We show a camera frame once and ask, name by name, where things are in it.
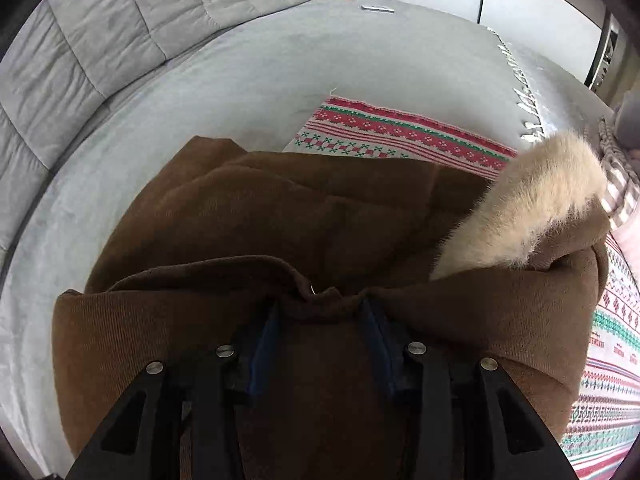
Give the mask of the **grey quilted headboard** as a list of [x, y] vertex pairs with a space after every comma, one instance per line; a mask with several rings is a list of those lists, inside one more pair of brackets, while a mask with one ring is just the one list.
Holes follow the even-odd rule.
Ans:
[[99, 114], [236, 26], [312, 0], [28, 0], [1, 57], [1, 269]]

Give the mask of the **small silver remote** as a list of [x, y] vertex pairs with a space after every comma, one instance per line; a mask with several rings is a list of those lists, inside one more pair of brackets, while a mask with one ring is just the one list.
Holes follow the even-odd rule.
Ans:
[[389, 8], [388, 6], [372, 6], [372, 4], [362, 4], [360, 8], [367, 12], [376, 12], [376, 13], [385, 13], [385, 14], [394, 14], [396, 12], [395, 9]]

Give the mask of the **brown corduroy fur-collar coat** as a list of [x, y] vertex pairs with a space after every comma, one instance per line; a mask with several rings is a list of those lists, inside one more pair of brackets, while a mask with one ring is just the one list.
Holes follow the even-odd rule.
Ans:
[[400, 479], [405, 435], [375, 382], [363, 300], [430, 346], [494, 358], [560, 444], [608, 275], [605, 187], [571, 132], [495, 181], [192, 139], [131, 204], [85, 289], [56, 300], [75, 460], [146, 364], [275, 318], [265, 389], [236, 411], [242, 479]]

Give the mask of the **patterned nordic knit blanket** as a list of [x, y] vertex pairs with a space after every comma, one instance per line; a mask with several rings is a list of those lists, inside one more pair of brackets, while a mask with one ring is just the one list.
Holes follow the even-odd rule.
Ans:
[[[330, 96], [290, 152], [413, 158], [493, 178], [516, 151], [435, 119]], [[587, 361], [562, 449], [577, 477], [611, 479], [639, 434], [639, 289], [614, 234], [608, 279], [594, 311]]]

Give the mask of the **grey fringed throw blanket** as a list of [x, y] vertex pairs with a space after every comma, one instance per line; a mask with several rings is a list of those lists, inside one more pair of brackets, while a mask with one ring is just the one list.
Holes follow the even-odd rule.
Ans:
[[513, 88], [518, 107], [527, 119], [521, 139], [533, 145], [563, 131], [580, 133], [596, 150], [600, 145], [599, 125], [611, 119], [612, 110], [587, 86], [543, 55], [504, 40], [488, 27], [498, 41], [518, 84]]

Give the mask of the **grey bed sheet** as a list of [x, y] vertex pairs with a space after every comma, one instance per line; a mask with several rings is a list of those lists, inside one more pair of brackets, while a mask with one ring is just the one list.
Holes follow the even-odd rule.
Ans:
[[56, 297], [84, 288], [132, 200], [191, 138], [281, 151], [328, 96], [344, 96], [525, 148], [517, 84], [488, 27], [395, 0], [312, 0], [137, 81], [41, 195], [3, 284], [1, 404], [26, 464], [65, 474], [73, 463], [53, 383]]

